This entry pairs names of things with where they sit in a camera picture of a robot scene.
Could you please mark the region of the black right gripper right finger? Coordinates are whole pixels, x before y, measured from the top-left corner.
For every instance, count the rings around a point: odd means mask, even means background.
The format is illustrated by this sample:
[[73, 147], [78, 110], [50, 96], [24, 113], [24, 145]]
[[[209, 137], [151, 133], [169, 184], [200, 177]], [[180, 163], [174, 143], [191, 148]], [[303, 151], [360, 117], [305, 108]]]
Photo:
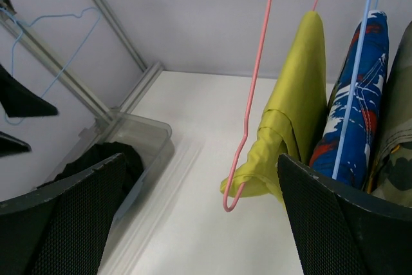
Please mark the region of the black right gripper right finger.
[[411, 274], [411, 208], [287, 154], [279, 156], [277, 171], [304, 274]]

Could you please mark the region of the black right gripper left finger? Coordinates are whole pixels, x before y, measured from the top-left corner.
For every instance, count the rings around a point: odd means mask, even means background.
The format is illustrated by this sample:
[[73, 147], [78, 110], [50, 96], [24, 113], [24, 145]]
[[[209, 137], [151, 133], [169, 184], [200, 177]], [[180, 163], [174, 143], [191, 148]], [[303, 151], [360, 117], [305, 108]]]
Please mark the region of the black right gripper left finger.
[[1, 202], [1, 274], [96, 274], [118, 208], [126, 158]]

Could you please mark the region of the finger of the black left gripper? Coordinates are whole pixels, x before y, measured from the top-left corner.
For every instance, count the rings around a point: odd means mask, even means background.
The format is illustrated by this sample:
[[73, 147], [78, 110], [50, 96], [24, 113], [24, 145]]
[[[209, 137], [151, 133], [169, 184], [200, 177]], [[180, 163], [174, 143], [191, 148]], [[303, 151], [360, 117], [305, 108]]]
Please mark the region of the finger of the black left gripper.
[[0, 132], [0, 157], [29, 153], [31, 146], [18, 138]]
[[1, 105], [10, 118], [49, 117], [58, 109], [32, 93], [1, 66]]

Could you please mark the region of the light blue wire hanger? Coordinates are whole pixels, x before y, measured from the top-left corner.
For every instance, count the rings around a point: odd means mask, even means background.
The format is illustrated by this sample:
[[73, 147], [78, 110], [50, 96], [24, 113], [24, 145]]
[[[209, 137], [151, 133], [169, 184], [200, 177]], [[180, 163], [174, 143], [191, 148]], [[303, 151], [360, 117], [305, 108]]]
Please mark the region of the light blue wire hanger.
[[[45, 19], [60, 19], [60, 18], [74, 18], [82, 19], [88, 12], [96, 13], [96, 20], [92, 24], [91, 28], [86, 32], [85, 37], [68, 58], [65, 63], [61, 63], [61, 59], [55, 53], [55, 51], [47, 46], [46, 43], [41, 41], [40, 37], [36, 36], [36, 33], [32, 30], [32, 27], [38, 22]], [[15, 76], [15, 49], [18, 44], [21, 44], [27, 51], [31, 53], [47, 70], [54, 75], [53, 80], [43, 91], [41, 98], [44, 98], [46, 94], [51, 90], [52, 86], [56, 82], [63, 84], [68, 90], [78, 98], [87, 109], [98, 118], [104, 118], [108, 113], [108, 108], [93, 94], [89, 88], [72, 72], [70, 71], [70, 64], [76, 58], [82, 47], [85, 45], [90, 35], [100, 22], [102, 14], [99, 9], [95, 7], [89, 7], [83, 9], [79, 14], [51, 14], [41, 15], [34, 19], [32, 22], [27, 23], [18, 18], [15, 14], [6, 8], [1, 8], [1, 24], [4, 26], [14, 37], [15, 41], [10, 51], [10, 74]]]

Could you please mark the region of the yellow-green trousers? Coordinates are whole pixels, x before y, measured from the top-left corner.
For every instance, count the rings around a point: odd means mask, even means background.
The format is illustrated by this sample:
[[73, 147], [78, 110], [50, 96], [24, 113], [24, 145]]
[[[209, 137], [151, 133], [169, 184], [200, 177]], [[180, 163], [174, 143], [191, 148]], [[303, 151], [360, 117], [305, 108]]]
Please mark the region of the yellow-green trousers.
[[308, 164], [327, 117], [326, 51], [323, 22], [304, 14], [281, 74], [263, 110], [257, 138], [220, 191], [231, 198], [274, 195], [283, 201], [277, 161], [285, 153]]

